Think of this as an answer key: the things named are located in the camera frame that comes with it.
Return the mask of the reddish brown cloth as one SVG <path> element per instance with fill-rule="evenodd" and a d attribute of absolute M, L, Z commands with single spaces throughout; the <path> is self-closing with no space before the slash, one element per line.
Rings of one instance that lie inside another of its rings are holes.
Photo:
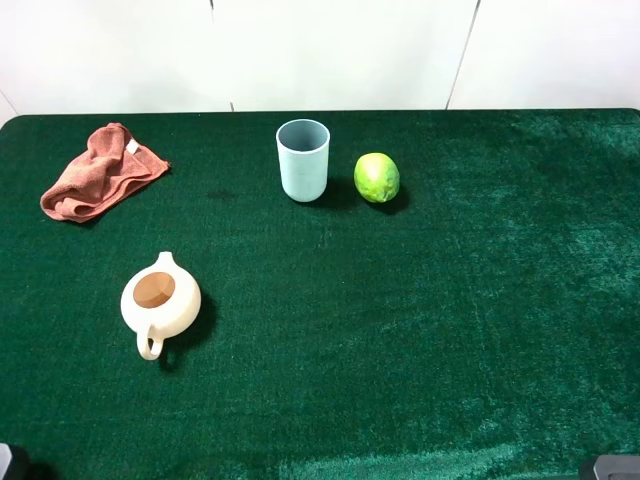
<path fill-rule="evenodd" d="M 169 169 L 169 162 L 140 144 L 124 125 L 109 123 L 89 136 L 86 151 L 41 196 L 40 207 L 54 220 L 82 224 Z"/>

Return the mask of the green lime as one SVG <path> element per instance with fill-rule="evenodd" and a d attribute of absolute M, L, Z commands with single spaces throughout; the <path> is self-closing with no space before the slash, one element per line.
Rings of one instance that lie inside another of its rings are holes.
<path fill-rule="evenodd" d="M 394 199 L 399 192 L 400 173 L 388 155 L 367 153 L 356 162 L 354 183 L 366 201 L 386 203 Z"/>

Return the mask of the light blue plastic cup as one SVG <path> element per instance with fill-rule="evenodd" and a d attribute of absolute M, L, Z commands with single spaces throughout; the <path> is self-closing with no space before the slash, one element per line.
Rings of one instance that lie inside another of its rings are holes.
<path fill-rule="evenodd" d="M 330 132 L 312 119 L 281 125 L 275 135 L 281 184 L 297 202 L 312 202 L 325 191 L 328 178 Z"/>

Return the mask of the cream ceramic teapot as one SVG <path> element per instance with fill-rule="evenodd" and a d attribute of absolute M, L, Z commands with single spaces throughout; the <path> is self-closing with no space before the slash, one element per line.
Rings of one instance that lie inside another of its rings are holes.
<path fill-rule="evenodd" d="M 120 311 L 136 334 L 136 345 L 145 360 L 159 358 L 163 342 L 187 330 L 201 307 L 195 278 L 174 260 L 170 251 L 160 252 L 149 267 L 126 284 Z"/>

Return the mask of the green velvet tablecloth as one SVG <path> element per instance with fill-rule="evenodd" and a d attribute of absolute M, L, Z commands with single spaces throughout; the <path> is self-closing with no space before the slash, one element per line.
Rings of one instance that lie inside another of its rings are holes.
<path fill-rule="evenodd" d="M 533 479 L 639 450 L 639 114 L 320 112 L 329 182 L 282 191 L 285 113 L 122 115 L 169 173 L 100 218 L 41 194 L 108 122 L 1 130 L 1 438 L 31 479 Z M 396 164 L 386 203 L 356 189 Z M 191 326 L 120 311 L 160 252 Z"/>

